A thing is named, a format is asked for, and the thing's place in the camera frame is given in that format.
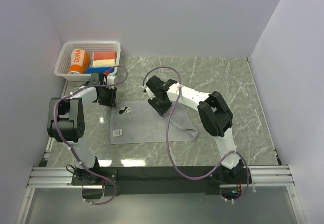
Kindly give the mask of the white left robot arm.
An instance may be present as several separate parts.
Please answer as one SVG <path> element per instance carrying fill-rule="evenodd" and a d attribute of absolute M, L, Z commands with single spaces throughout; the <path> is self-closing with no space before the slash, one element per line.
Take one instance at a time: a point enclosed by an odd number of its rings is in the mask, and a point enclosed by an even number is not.
<path fill-rule="evenodd" d="M 97 157 L 91 152 L 83 135 L 84 107 L 94 102 L 115 107 L 117 88 L 108 87 L 108 73 L 92 73 L 90 80 L 78 91 L 62 98 L 51 98 L 47 133 L 61 142 L 75 160 L 73 176 L 94 185 L 102 172 Z"/>

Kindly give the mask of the grey towel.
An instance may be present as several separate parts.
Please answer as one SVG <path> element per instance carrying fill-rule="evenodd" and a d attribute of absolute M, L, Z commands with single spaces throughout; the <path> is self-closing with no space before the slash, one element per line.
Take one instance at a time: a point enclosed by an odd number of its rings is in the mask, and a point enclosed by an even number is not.
<path fill-rule="evenodd" d="M 157 143 L 166 139 L 169 113 L 160 116 L 146 101 L 121 101 L 112 108 L 110 142 L 116 144 Z M 198 129 L 185 108 L 178 104 L 169 125 L 169 141 L 193 141 Z"/>

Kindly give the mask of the orange cartoon towel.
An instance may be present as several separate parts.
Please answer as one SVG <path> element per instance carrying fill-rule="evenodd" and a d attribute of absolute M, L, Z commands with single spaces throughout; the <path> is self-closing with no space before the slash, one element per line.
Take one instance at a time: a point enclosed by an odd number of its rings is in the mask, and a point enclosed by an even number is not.
<path fill-rule="evenodd" d="M 91 59 L 83 49 L 74 49 L 71 53 L 69 74 L 85 74 Z"/>

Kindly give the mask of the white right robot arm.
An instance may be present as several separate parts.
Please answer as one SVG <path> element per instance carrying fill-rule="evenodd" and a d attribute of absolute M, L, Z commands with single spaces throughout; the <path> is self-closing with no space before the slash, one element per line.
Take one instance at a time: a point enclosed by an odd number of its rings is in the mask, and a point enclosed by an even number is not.
<path fill-rule="evenodd" d="M 143 81 L 142 86 L 149 94 L 148 103 L 163 116 L 169 111 L 166 125 L 166 144 L 169 160 L 175 171 L 188 180 L 202 180 L 212 175 L 218 168 L 223 170 L 223 178 L 228 183 L 234 183 L 240 178 L 240 172 L 245 169 L 247 177 L 250 176 L 248 165 L 242 154 L 237 151 L 232 133 L 233 113 L 225 102 L 223 96 L 218 91 L 212 93 L 199 92 L 185 87 L 181 81 L 169 79 L 164 82 L 157 76 L 153 76 L 148 81 Z M 221 154 L 221 160 L 210 172 L 191 177 L 185 175 L 175 165 L 169 144 L 169 126 L 172 114 L 177 104 L 183 104 L 199 113 L 200 121 L 204 130 L 211 135 Z"/>

